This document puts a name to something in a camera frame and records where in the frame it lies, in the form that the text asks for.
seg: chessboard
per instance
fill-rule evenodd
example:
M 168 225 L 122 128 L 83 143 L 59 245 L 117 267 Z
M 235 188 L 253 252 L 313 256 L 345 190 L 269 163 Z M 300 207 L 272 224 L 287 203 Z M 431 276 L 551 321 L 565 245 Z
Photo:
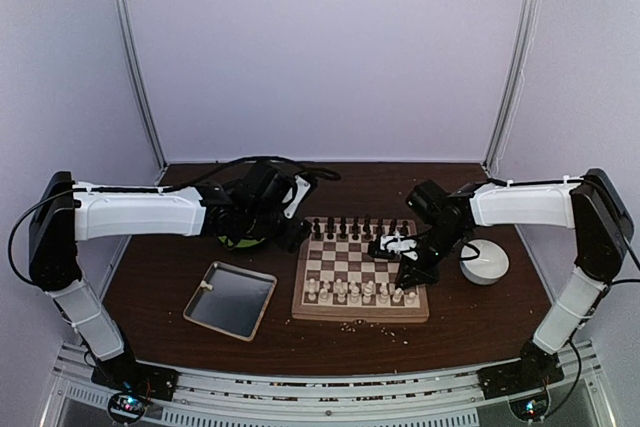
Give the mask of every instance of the chessboard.
M 362 218 L 307 220 L 313 223 L 314 232 L 300 248 L 291 308 L 294 319 L 426 322 L 426 287 L 396 291 L 394 281 L 400 259 L 374 259 L 367 254 L 369 241 L 380 232 L 390 235 L 390 229 L 401 225 L 403 234 L 415 234 L 413 221 L 368 217 L 364 224 Z

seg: black cable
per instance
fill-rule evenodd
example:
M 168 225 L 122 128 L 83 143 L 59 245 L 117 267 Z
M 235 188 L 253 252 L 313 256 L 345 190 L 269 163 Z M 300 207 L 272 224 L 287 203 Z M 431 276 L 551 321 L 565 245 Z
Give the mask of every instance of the black cable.
M 36 285 L 31 279 L 28 279 L 27 277 L 25 277 L 24 275 L 22 275 L 19 271 L 18 268 L 16 267 L 15 262 L 13 261 L 13 239 L 16 236 L 16 232 L 18 231 L 18 228 L 20 227 L 20 224 L 22 224 L 22 222 L 24 222 L 24 220 L 29 217 L 29 215 L 31 215 L 31 213 L 34 210 L 39 209 L 40 207 L 42 207 L 43 205 L 48 204 L 49 202 L 62 197 L 64 195 L 68 195 L 68 194 L 72 194 L 74 191 L 73 190 L 65 190 L 63 192 L 57 193 L 55 195 L 52 195 L 50 197 L 47 197 L 46 199 L 41 200 L 40 202 L 38 202 L 35 205 L 32 205 L 31 207 L 29 207 L 29 209 L 27 209 L 21 216 L 20 218 L 16 221 L 15 224 L 13 224 L 13 227 L 11 228 L 11 233 L 9 234 L 9 240 L 7 241 L 7 256 L 9 257 L 9 266 L 11 267 L 11 270 L 13 270 L 13 273 L 16 275 L 16 277 L 18 277 L 22 282 L 24 282 L 25 284 L 29 284 L 29 285 Z
M 480 257 L 480 249 L 478 247 L 476 247 L 475 245 L 469 243 L 469 242 L 464 242 L 463 244 L 463 248 L 464 247 L 469 247 L 471 250 L 473 250 L 475 252 L 474 255 L 471 255 L 469 257 L 460 257 L 460 260 L 462 261 L 469 261 L 469 260 L 476 260 L 477 258 Z
M 295 160 L 291 160 L 291 159 L 287 159 L 286 157 L 279 157 L 279 156 L 251 156 L 251 157 L 240 157 L 239 159 L 235 159 L 232 160 L 230 162 L 226 162 L 222 165 L 219 165 L 218 167 L 214 167 L 213 169 L 205 172 L 204 174 L 199 175 L 198 177 L 194 177 L 191 180 L 188 180 L 186 182 L 182 182 L 178 185 L 174 185 L 171 187 L 167 187 L 164 188 L 163 191 L 164 192 L 175 192 L 176 190 L 180 190 L 180 189 L 184 189 L 186 187 L 192 187 L 194 184 L 197 184 L 198 182 L 202 182 L 203 180 L 208 179 L 209 177 L 211 177 L 212 175 L 215 175 L 217 173 L 222 172 L 223 170 L 226 170 L 230 167 L 236 166 L 236 165 L 240 165 L 240 164 L 246 164 L 249 162 L 281 162 L 283 164 L 288 164 L 291 165 L 293 167 L 296 167 L 299 169 L 299 172 L 296 175 L 303 175 L 303 174 L 309 174 L 312 175 L 313 177 L 319 178 L 319 179 L 324 179 L 324 180 L 329 180 L 329 181 L 337 181 L 340 180 L 342 177 L 340 176 L 340 174 L 338 172 L 335 172 L 333 170 L 324 168 L 324 167 L 306 167 L 304 164 L 302 164 L 301 162 L 296 162 Z
M 555 409 L 553 409 L 551 412 L 549 412 L 544 416 L 544 420 L 548 419 L 552 415 L 555 415 L 562 408 L 562 406 L 567 403 L 567 401 L 569 400 L 569 397 L 571 397 L 571 394 L 573 394 L 573 391 L 576 390 L 576 387 L 578 386 L 578 381 L 580 380 L 580 375 L 582 375 L 582 359 L 580 358 L 580 353 L 578 352 L 578 349 L 573 343 L 574 334 L 575 332 L 571 334 L 571 337 L 569 337 L 569 340 L 567 342 L 573 349 L 573 352 L 576 354 L 576 359 L 578 360 L 578 372 L 576 373 L 576 378 L 573 381 L 573 384 L 571 384 L 571 388 L 569 389 L 569 392 L 567 392 L 567 395 L 564 396 L 564 399 L 560 401 L 560 403 L 556 406 Z
M 614 285 L 620 285 L 620 284 L 640 284 L 640 279 L 621 279 L 621 280 L 614 280 L 613 282 L 611 282 L 609 284 L 609 287 L 613 287 Z

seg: black bracket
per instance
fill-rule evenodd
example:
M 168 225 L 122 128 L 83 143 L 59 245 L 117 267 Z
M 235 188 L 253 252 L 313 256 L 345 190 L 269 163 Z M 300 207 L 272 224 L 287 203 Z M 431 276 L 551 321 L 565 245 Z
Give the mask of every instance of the black bracket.
M 544 388 L 563 379 L 564 372 L 559 366 L 558 354 L 547 354 L 532 341 L 522 347 L 520 360 L 478 371 L 485 399 Z

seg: white cable tie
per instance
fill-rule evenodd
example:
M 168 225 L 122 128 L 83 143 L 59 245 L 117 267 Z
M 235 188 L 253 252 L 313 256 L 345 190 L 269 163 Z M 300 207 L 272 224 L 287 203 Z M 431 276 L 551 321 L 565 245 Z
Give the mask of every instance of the white cable tie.
M 593 317 L 593 315 L 589 315 L 589 316 L 585 317 L 585 316 L 582 316 L 580 314 L 576 314 L 575 312 L 570 310 L 568 307 L 563 305 L 560 301 L 556 301 L 556 305 L 558 307 L 560 307 L 562 310 L 564 310 L 566 313 L 568 313 L 569 315 L 575 317 L 576 319 L 589 320 L 591 317 Z

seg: metal frame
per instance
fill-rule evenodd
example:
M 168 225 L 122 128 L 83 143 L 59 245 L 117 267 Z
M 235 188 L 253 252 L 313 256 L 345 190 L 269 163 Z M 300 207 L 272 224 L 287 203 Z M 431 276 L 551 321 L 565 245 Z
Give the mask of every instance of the metal frame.
M 578 345 L 582 379 L 600 427 L 615 427 L 606 380 L 591 342 Z M 54 366 L 55 382 L 39 416 L 41 427 L 55 427 L 66 399 L 104 408 L 110 390 L 91 383 L 92 368 L 85 349 L 64 344 Z M 554 387 L 573 383 L 575 354 L 564 348 L 560 363 L 566 378 Z M 438 419 L 464 418 L 450 425 L 477 426 L 477 409 L 504 403 L 506 397 L 485 400 L 477 370 L 486 365 L 408 374 L 342 377 L 278 377 L 229 374 L 177 367 L 180 377 L 172 402 L 155 401 L 145 417 L 172 426 L 297 427 L 309 425 L 372 427 L 446 425 Z M 518 397 L 536 391 L 524 392 Z
M 539 0 L 522 0 L 520 22 L 516 33 L 511 66 L 509 67 L 507 82 L 502 94 L 496 125 L 483 163 L 485 169 L 494 175 L 497 172 L 496 169 L 500 160 L 500 150 L 508 138 L 511 120 L 517 106 L 522 68 L 524 67 L 527 51 L 532 44 L 532 32 L 537 19 L 538 4 Z
M 164 156 L 164 152 L 162 151 L 162 146 L 160 145 L 158 131 L 153 121 L 153 116 L 151 115 L 149 99 L 142 79 L 140 62 L 138 60 L 138 54 L 133 40 L 133 30 L 131 27 L 131 18 L 129 16 L 127 0 L 115 0 L 115 3 L 118 20 L 120 22 L 120 33 L 122 34 L 122 42 L 124 44 L 124 50 L 127 58 L 129 77 L 131 78 L 131 85 L 133 86 L 138 110 L 140 111 L 144 130 L 147 134 L 147 139 L 151 144 L 155 161 L 158 164 L 158 167 L 163 169 L 166 167 L 167 161 Z

